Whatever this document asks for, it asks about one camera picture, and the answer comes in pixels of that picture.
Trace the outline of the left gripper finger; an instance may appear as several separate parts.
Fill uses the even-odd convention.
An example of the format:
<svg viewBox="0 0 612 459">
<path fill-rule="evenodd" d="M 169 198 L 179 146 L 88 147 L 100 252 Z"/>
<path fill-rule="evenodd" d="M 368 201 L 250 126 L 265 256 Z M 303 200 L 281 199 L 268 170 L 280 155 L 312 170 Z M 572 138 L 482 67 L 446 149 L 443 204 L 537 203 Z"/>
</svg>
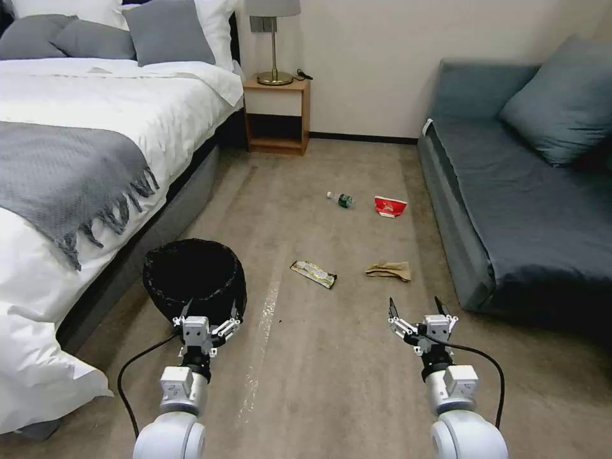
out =
<svg viewBox="0 0 612 459">
<path fill-rule="evenodd" d="M 173 324 L 173 330 L 182 330 L 184 321 L 186 320 L 186 318 L 189 315 L 189 309 L 191 307 L 191 304 L 193 302 L 193 298 L 191 298 L 183 307 L 183 309 L 181 310 L 180 314 L 177 317 L 174 317 L 172 319 L 172 324 Z"/>
<path fill-rule="evenodd" d="M 221 347 L 238 331 L 242 324 L 243 312 L 238 300 L 234 300 L 230 317 L 212 330 L 212 345 Z"/>
</svg>

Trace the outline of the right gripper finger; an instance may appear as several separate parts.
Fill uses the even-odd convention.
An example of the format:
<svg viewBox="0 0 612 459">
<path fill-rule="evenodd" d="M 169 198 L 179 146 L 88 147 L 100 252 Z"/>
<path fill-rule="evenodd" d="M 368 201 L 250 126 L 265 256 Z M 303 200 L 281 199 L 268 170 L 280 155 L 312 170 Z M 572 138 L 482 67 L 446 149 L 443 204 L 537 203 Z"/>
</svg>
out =
<svg viewBox="0 0 612 459">
<path fill-rule="evenodd" d="M 399 317 L 392 297 L 389 297 L 388 323 L 395 335 L 407 344 L 419 344 L 419 323 L 409 323 Z"/>
<path fill-rule="evenodd" d="M 434 296 L 435 307 L 437 309 L 438 314 L 443 315 L 448 322 L 448 330 L 453 331 L 455 325 L 457 324 L 459 318 L 457 316 L 452 316 L 450 314 L 447 306 L 442 302 L 442 300 L 438 296 Z"/>
</svg>

